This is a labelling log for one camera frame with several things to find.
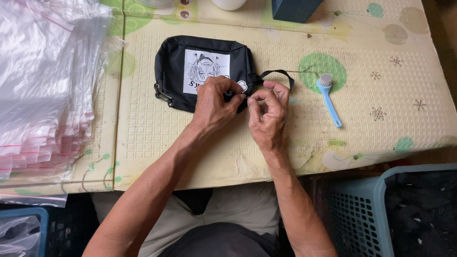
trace gray bristles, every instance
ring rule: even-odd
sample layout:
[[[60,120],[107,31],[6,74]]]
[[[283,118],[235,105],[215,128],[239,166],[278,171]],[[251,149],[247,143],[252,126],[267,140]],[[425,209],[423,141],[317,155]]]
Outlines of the gray bristles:
[[[321,86],[331,86],[332,85],[332,75],[324,73],[319,77],[319,84]]]

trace blue plastic basket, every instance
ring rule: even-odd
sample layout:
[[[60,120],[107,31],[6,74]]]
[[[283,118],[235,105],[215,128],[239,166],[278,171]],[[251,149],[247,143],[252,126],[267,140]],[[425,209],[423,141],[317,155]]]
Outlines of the blue plastic basket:
[[[46,250],[46,235],[48,234],[49,214],[45,208],[42,207],[29,207],[19,209],[9,209],[0,211],[0,218],[9,217],[24,217],[36,216],[40,221],[40,248],[38,250],[38,257],[44,257]]]
[[[396,173],[457,171],[457,164],[399,166],[379,177],[336,182],[327,203],[331,236],[340,257],[394,257],[387,222],[384,179]]]

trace stack of plastic bags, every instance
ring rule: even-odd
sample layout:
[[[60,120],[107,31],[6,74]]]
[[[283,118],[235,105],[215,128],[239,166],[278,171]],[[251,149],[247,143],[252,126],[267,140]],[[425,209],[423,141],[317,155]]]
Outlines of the stack of plastic bags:
[[[111,19],[98,0],[0,1],[0,179],[68,171],[91,142],[98,84],[123,47]]]

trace hand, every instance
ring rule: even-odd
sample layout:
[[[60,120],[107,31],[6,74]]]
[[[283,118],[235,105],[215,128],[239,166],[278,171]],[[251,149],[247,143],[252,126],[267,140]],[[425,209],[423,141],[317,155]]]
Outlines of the hand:
[[[282,134],[289,109],[289,89],[277,81],[265,81],[263,86],[268,89],[258,90],[248,99],[249,129],[267,160],[285,153]]]
[[[227,103],[223,97],[225,91],[235,93]],[[197,86],[197,105],[191,125],[208,135],[222,128],[235,117],[238,106],[246,98],[241,92],[241,86],[231,79],[208,77],[203,85]]]

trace pouch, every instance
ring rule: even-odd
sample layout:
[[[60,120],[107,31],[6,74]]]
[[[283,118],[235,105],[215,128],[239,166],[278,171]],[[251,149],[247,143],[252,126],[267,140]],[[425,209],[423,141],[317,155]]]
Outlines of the pouch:
[[[294,80],[284,70],[268,70],[257,75],[251,50],[236,41],[192,36],[167,38],[155,56],[155,97],[167,101],[174,109],[195,112],[197,86],[209,76],[226,76],[243,88],[246,99],[237,112],[247,107],[256,85],[271,72],[279,72],[289,78],[292,91]],[[224,93],[226,102],[232,92]]]

